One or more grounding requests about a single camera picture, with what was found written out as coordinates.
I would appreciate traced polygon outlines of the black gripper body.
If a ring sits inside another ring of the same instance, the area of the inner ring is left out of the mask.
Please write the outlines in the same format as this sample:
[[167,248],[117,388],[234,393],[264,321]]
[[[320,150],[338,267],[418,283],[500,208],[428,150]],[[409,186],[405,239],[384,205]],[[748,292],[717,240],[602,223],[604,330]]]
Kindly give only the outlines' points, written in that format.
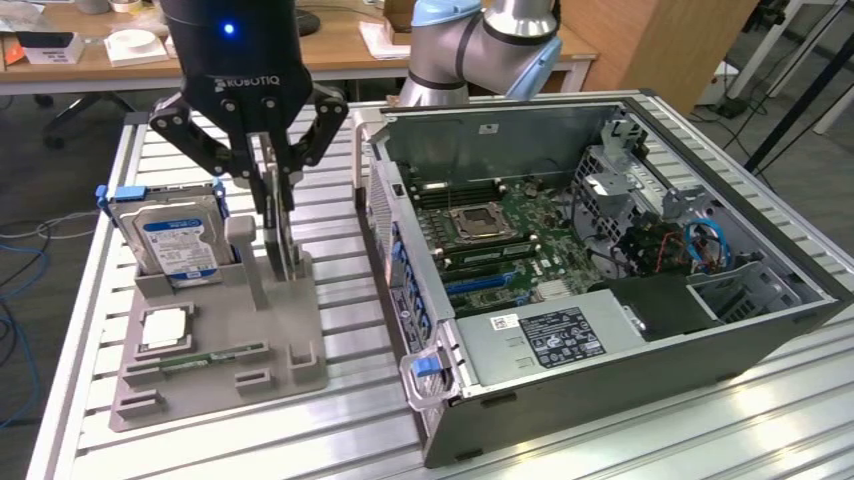
[[312,91],[292,1],[163,1],[181,95],[222,131],[284,133]]

